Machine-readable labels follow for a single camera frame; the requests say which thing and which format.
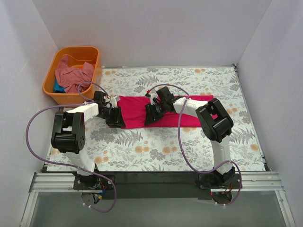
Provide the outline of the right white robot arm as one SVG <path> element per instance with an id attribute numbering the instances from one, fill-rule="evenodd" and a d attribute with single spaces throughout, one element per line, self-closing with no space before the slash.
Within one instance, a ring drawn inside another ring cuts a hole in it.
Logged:
<path id="1" fill-rule="evenodd" d="M 189 96 L 174 96 L 168 87 L 163 87 L 156 93 L 156 96 L 146 93 L 150 102 L 145 105 L 144 124 L 148 126 L 159 121 L 166 113 L 175 113 L 179 116 L 185 114 L 197 118 L 204 135 L 211 141 L 214 167 L 210 171 L 196 170 L 198 173 L 196 184 L 202 189 L 230 186 L 235 175 L 229 145 L 234 123 L 221 102 L 216 98 L 198 101 Z"/>

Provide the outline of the magenta t shirt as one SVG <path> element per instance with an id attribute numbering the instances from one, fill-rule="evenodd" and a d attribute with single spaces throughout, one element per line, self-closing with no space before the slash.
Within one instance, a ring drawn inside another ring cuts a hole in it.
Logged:
<path id="1" fill-rule="evenodd" d="M 198 101 L 210 101 L 214 98 L 210 96 L 190 96 L 191 99 Z M 146 119 L 145 105 L 150 100 L 143 96 L 120 96 L 118 106 L 121 107 L 122 118 L 125 122 L 125 129 L 137 128 L 176 128 L 178 127 L 178 114 L 166 113 L 159 121 L 153 122 L 147 126 L 144 125 Z M 180 127 L 200 127 L 198 118 L 182 114 Z"/>

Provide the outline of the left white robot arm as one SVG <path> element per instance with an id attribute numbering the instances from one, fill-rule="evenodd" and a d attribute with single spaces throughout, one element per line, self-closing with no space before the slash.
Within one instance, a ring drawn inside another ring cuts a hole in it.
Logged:
<path id="1" fill-rule="evenodd" d="M 104 92 L 96 91 L 91 104 L 85 102 L 66 112 L 59 111 L 54 117 L 52 147 L 69 158 L 76 168 L 74 175 L 78 177 L 80 183 L 90 189 L 98 188 L 101 185 L 101 178 L 95 174 L 98 167 L 84 149 L 85 122 L 99 117 L 104 119 L 108 126 L 125 127 L 122 110 L 118 106 L 119 101 L 118 96 L 109 97 Z"/>

